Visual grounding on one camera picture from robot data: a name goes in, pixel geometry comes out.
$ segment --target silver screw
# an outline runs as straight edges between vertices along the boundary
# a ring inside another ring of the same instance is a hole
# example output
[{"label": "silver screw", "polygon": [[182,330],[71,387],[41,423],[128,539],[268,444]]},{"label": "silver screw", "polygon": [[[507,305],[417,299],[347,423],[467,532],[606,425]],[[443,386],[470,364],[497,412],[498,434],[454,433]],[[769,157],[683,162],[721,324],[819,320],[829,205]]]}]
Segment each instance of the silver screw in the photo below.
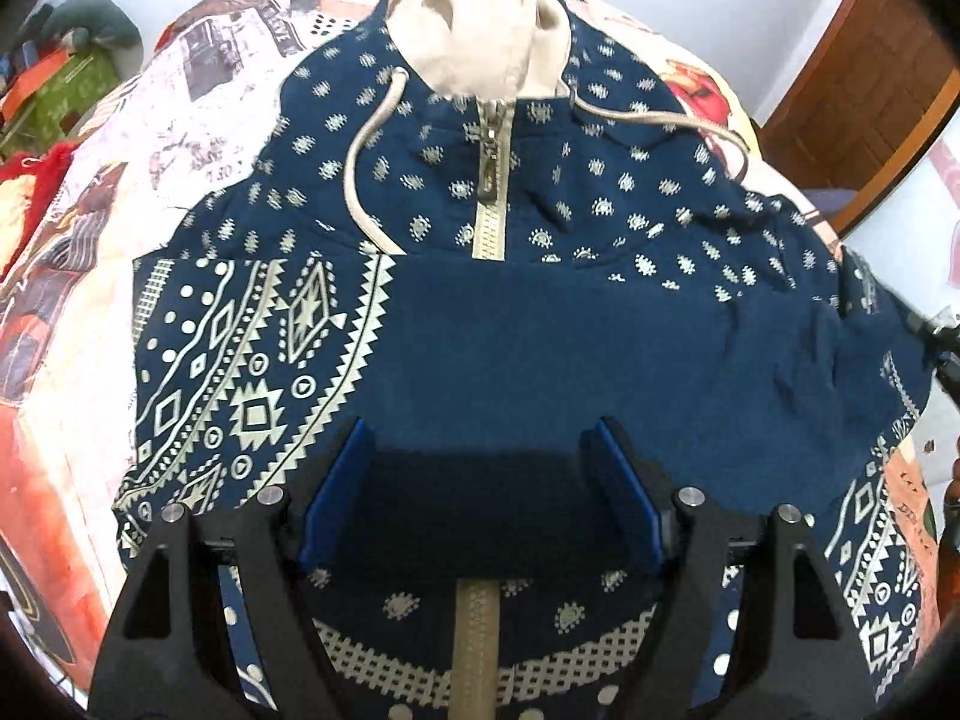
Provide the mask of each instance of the silver screw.
[{"label": "silver screw", "polygon": [[678,494],[680,503],[688,506],[701,506],[707,500],[707,496],[699,488],[683,488]]},{"label": "silver screw", "polygon": [[260,492],[256,493],[256,499],[264,506],[272,506],[283,500],[283,490],[276,485],[270,485],[269,488],[260,488]]},{"label": "silver screw", "polygon": [[167,504],[160,511],[160,516],[163,517],[164,522],[176,522],[184,514],[186,514],[186,509],[184,509],[184,504],[181,503]]},{"label": "silver screw", "polygon": [[791,525],[796,525],[800,520],[803,519],[803,514],[800,514],[800,510],[794,506],[792,503],[784,503],[776,509],[776,513],[779,514],[779,518],[784,522],[789,522]]}]

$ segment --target wrinkled fabric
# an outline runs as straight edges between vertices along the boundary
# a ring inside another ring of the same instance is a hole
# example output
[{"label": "wrinkled fabric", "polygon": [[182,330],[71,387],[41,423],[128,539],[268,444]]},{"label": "wrinkled fabric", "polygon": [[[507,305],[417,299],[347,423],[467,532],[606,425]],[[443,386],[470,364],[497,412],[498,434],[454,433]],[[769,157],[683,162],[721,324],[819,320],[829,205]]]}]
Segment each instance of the wrinkled fabric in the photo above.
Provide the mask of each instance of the wrinkled fabric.
[{"label": "wrinkled fabric", "polygon": [[[659,591],[624,568],[577,459],[607,413],[677,485],[809,512],[880,697],[912,662],[920,606],[880,473],[930,382],[899,306],[788,199],[729,180],[695,132],[610,124],[568,98],[517,103],[507,262],[470,259],[475,103],[404,64],[385,5],[286,81],[251,177],[137,264],[126,556],[166,503],[240,505],[363,415],[381,455],[335,562],[302,583],[354,709],[445,710],[453,578],[473,567],[531,578],[502,584],[501,716],[592,715]],[[585,100],[680,112],[637,57],[569,19],[563,80]],[[356,183],[397,258],[363,240],[342,188],[393,67],[410,82]],[[224,583],[232,640],[262,677],[240,584]],[[725,603],[726,620],[736,586]],[[709,661],[704,696],[721,671]],[[269,674],[255,681],[269,693]]]}]

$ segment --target white dot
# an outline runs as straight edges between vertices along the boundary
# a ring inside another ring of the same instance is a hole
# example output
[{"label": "white dot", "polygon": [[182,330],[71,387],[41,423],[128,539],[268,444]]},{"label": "white dot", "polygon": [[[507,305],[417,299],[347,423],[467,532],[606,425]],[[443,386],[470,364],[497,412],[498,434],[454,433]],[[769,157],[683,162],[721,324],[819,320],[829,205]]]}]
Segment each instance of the white dot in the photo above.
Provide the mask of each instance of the white dot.
[{"label": "white dot", "polygon": [[718,677],[723,677],[727,673],[727,667],[730,665],[730,654],[721,653],[713,662],[713,673]]},{"label": "white dot", "polygon": [[606,688],[600,688],[600,692],[597,693],[597,704],[608,707],[613,703],[613,699],[616,698],[619,690],[620,688],[617,685],[607,685]]}]

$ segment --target zipper pull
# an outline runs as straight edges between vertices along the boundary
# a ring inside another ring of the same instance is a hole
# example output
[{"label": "zipper pull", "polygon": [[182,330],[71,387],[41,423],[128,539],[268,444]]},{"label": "zipper pull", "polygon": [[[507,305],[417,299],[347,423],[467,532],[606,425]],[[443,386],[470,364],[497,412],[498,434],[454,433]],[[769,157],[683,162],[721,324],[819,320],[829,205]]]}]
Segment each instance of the zipper pull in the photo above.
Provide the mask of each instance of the zipper pull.
[{"label": "zipper pull", "polygon": [[496,202],[501,170],[500,129],[503,127],[507,103],[504,100],[478,101],[480,116],[480,179],[477,196],[483,203]]}]

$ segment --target beige drawstring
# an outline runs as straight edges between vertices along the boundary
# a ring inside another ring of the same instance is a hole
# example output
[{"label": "beige drawstring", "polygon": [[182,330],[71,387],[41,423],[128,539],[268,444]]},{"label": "beige drawstring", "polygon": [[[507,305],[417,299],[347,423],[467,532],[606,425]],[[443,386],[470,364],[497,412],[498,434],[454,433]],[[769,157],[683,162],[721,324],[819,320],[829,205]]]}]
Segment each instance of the beige drawstring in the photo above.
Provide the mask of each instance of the beige drawstring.
[{"label": "beige drawstring", "polygon": [[360,228],[360,231],[367,236],[368,240],[378,250],[390,255],[403,254],[404,251],[377,226],[377,223],[373,221],[370,214],[363,210],[363,206],[360,204],[356,181],[357,155],[370,136],[373,135],[373,132],[394,114],[397,105],[400,105],[400,100],[403,98],[403,90],[406,88],[409,77],[410,74],[405,69],[394,69],[390,75],[390,88],[387,90],[386,97],[383,98],[376,111],[373,111],[373,115],[364,122],[363,127],[360,127],[359,132],[353,137],[350,148],[347,149],[347,164],[344,165],[344,199],[347,201],[347,210],[350,212],[350,216]]},{"label": "beige drawstring", "polygon": [[[368,141],[373,132],[386,122],[394,114],[397,105],[403,98],[403,90],[406,88],[407,80],[410,74],[403,68],[395,68],[390,76],[390,88],[382,103],[378,105],[373,115],[364,122],[363,127],[354,136],[347,149],[347,164],[344,165],[344,199],[347,201],[347,210],[353,218],[354,223],[360,228],[360,231],[367,236],[368,240],[375,245],[378,250],[384,254],[398,255],[405,254],[394,241],[373,221],[373,217],[364,211],[360,204],[360,197],[357,196],[356,184],[356,166],[357,156],[360,149]],[[584,100],[581,100],[576,94],[573,95],[573,103],[582,108],[589,114],[599,116],[602,119],[610,119],[613,122],[627,122],[628,124],[656,124],[663,127],[685,127],[688,129],[701,129],[723,138],[733,146],[736,146],[743,154],[743,166],[733,178],[737,183],[743,180],[747,175],[749,167],[750,149],[736,132],[726,127],[720,127],[719,124],[708,122],[705,119],[698,119],[695,116],[688,116],[682,113],[670,113],[668,111],[611,111],[606,108],[598,108]]]},{"label": "beige drawstring", "polygon": [[749,167],[750,148],[746,141],[731,129],[722,127],[720,124],[708,122],[706,119],[698,119],[695,116],[688,116],[685,113],[670,113],[669,111],[608,111],[606,108],[598,108],[596,105],[590,105],[585,100],[581,100],[576,93],[573,95],[573,103],[579,108],[583,108],[587,113],[594,116],[610,119],[612,122],[627,122],[628,124],[661,124],[664,127],[685,127],[687,129],[702,129],[712,135],[723,138],[725,141],[733,143],[743,155],[743,165],[739,172],[733,177],[738,184],[743,181],[747,175]]}]

